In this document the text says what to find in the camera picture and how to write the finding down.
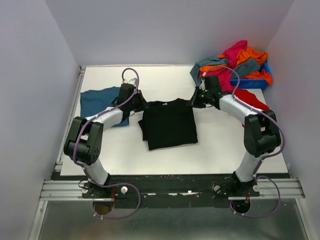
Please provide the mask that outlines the black t shirt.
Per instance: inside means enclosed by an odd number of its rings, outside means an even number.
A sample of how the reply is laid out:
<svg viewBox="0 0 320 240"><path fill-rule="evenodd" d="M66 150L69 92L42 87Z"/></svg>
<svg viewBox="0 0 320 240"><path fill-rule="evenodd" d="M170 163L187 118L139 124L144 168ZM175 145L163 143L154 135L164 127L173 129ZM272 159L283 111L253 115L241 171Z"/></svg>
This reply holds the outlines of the black t shirt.
<svg viewBox="0 0 320 240"><path fill-rule="evenodd" d="M187 100L149 104L138 124L150 151L198 143L193 108Z"/></svg>

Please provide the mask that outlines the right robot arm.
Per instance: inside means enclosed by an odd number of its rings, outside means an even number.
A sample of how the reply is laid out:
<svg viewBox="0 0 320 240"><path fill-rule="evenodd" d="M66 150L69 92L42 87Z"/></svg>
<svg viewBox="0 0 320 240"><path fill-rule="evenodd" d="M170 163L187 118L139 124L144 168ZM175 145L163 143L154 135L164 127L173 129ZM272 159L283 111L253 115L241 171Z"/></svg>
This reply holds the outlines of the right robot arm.
<svg viewBox="0 0 320 240"><path fill-rule="evenodd" d="M263 111L245 103L234 92L223 91L217 75L204 76L188 102L193 108L203 109L207 105L226 112L244 126L244 157L232 174L230 191L241 196L255 183L255 176L266 158L279 154L275 149L282 144L281 131L276 114Z"/></svg>

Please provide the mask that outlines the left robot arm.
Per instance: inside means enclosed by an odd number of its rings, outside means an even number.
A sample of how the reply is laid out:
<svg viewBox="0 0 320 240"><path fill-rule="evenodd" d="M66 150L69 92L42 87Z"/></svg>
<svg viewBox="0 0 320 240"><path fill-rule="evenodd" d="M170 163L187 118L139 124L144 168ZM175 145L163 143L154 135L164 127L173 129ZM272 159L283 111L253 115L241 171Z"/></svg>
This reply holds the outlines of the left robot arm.
<svg viewBox="0 0 320 240"><path fill-rule="evenodd" d="M111 191L108 183L110 174L104 169L101 154L103 133L109 128L126 121L131 112L141 112L148 104L138 87L131 83L120 86L118 97L111 106L91 117L75 117L68 131L63 153L81 167L93 191L101 198Z"/></svg>

